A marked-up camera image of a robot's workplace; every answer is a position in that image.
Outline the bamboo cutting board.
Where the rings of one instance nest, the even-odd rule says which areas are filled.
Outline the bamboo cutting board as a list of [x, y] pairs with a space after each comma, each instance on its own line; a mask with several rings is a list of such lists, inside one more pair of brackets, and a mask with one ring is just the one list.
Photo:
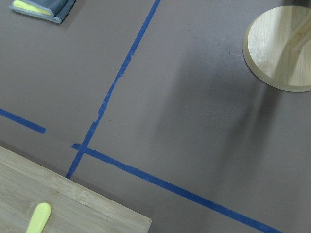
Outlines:
[[24, 233], [36, 206], [52, 213], [45, 233], [146, 233], [151, 219], [2, 147], [0, 231]]

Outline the yellow plastic knife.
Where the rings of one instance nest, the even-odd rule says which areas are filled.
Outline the yellow plastic knife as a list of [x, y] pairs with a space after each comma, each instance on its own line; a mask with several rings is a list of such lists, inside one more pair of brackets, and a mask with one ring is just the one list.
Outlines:
[[38, 204], [33, 211], [26, 233], [42, 233], [51, 212], [52, 208], [48, 203], [42, 202]]

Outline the grey folded cloth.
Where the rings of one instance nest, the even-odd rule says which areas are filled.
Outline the grey folded cloth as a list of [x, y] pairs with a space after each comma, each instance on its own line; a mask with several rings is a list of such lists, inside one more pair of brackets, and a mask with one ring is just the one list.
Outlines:
[[10, 9], [31, 17], [61, 24], [76, 0], [14, 0]]

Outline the wooden mug tree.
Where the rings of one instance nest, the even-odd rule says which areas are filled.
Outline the wooden mug tree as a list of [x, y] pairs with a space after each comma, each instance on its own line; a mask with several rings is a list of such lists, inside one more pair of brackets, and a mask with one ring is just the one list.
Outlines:
[[289, 92], [310, 91], [310, 8], [281, 6], [261, 14], [245, 33], [243, 55], [266, 84]]

